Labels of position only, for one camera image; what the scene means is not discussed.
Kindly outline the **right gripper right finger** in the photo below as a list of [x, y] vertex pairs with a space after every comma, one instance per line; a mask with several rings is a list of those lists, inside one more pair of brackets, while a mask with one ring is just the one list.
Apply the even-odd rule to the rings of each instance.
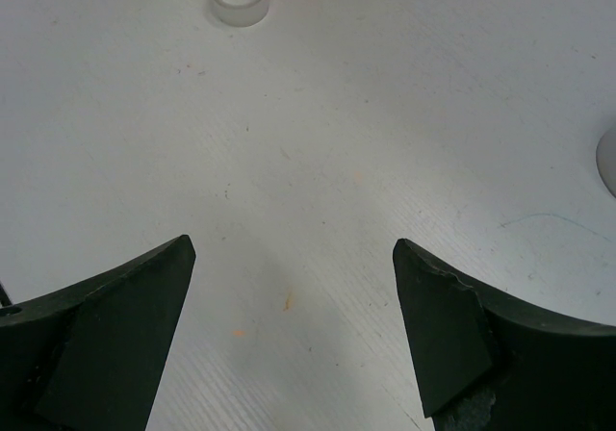
[[615, 330], [538, 307], [407, 239], [393, 250], [423, 414], [438, 430], [611, 430]]

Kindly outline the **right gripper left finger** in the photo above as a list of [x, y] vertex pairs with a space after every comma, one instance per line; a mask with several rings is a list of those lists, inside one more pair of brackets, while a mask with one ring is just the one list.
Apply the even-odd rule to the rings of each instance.
[[44, 296], [3, 292], [2, 429], [145, 429], [195, 260], [181, 235]]

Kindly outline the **large white tape roll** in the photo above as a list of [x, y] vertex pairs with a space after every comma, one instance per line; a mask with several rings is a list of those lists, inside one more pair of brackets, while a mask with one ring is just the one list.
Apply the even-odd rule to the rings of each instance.
[[616, 127], [610, 127], [596, 148], [596, 164], [606, 189], [616, 196]]

